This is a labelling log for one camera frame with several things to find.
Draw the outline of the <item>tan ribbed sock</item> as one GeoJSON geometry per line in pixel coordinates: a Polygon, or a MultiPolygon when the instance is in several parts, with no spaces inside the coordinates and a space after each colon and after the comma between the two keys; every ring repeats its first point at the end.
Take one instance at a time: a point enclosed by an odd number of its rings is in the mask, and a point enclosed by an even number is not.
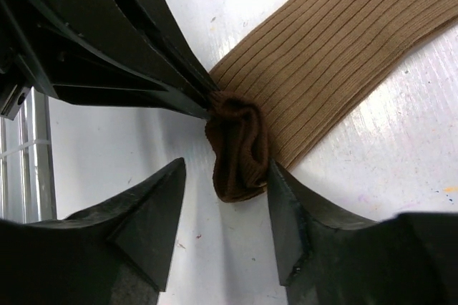
{"type": "Polygon", "coordinates": [[[288,0],[210,71],[205,134],[223,202],[265,191],[411,49],[457,20],[457,0],[288,0]]]}

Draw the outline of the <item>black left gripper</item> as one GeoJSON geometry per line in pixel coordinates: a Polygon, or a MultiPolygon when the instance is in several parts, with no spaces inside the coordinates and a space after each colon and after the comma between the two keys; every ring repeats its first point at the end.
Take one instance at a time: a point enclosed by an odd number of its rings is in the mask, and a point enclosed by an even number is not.
{"type": "Polygon", "coordinates": [[[166,0],[1,0],[1,116],[31,88],[72,105],[162,108],[208,119],[215,83],[166,0]]]}

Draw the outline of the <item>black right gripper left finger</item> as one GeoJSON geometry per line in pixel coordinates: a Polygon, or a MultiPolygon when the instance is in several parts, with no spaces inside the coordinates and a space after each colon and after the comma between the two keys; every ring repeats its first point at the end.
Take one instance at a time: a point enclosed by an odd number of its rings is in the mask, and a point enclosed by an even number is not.
{"type": "Polygon", "coordinates": [[[1,222],[3,304],[156,304],[182,210],[182,158],[62,220],[1,222]]]}

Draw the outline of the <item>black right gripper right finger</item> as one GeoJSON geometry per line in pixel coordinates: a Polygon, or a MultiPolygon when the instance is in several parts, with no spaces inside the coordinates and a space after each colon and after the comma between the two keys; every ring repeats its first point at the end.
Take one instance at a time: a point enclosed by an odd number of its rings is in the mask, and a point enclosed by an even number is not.
{"type": "Polygon", "coordinates": [[[276,161],[268,209],[289,304],[455,304],[457,214],[372,221],[295,179],[276,161]]]}

